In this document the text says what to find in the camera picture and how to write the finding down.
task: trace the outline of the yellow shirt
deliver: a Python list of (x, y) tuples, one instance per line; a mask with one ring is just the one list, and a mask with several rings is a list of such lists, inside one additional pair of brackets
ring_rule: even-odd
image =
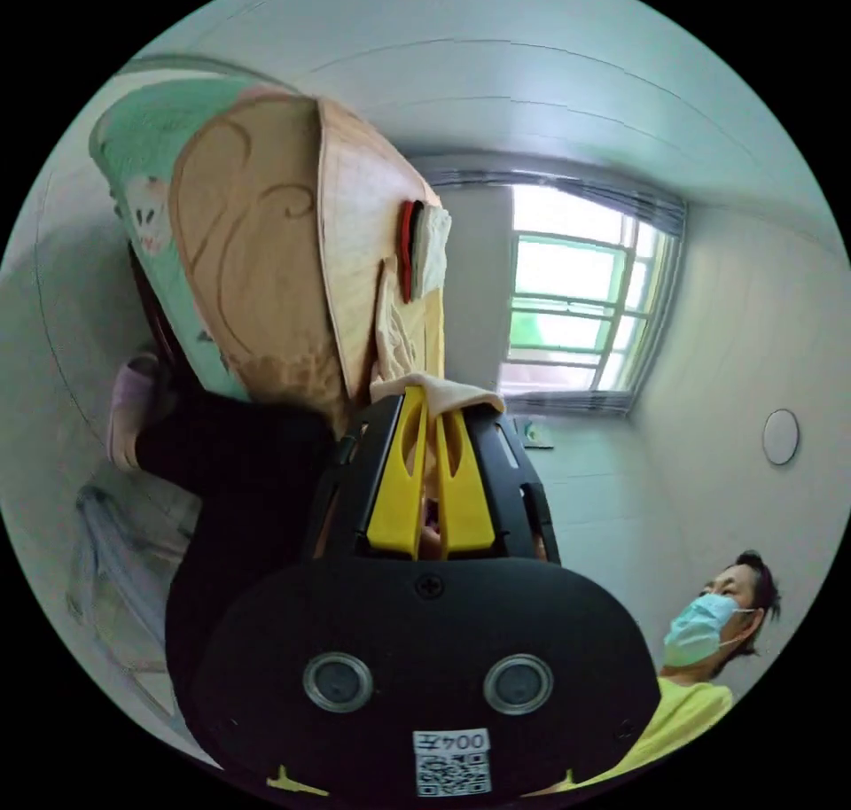
[(662, 698), (650, 724), (617, 766), (582, 783), (574, 783), (568, 772), (567, 778), (561, 783), (532, 794), (543, 795), (590, 786), (646, 766), (705, 733), (733, 706), (732, 692), (726, 686), (715, 686), (712, 683), (680, 686), (660, 677), (659, 691)]

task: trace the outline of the round wall light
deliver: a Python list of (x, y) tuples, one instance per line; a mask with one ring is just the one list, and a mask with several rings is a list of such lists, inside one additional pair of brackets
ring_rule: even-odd
[(769, 415), (762, 430), (762, 449), (772, 464), (788, 464), (798, 451), (800, 429), (795, 415), (779, 409)]

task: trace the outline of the label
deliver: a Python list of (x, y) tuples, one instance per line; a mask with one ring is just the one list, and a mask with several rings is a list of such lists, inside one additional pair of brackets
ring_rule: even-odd
[(489, 751), (486, 728), (415, 730), (417, 794), (450, 798), (490, 792)]

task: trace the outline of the window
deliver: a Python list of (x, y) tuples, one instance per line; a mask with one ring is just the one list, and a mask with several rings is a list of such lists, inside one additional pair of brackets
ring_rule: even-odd
[(500, 390), (632, 390), (674, 239), (554, 189), (513, 193), (516, 261)]

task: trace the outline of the green cloth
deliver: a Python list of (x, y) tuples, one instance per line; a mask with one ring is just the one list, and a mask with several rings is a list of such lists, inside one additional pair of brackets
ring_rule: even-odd
[(195, 307), (168, 218), (168, 187), (190, 138), (256, 85), (242, 78), (166, 81), (130, 92), (98, 120), (89, 153), (109, 182), (145, 276), (202, 386), (247, 400)]

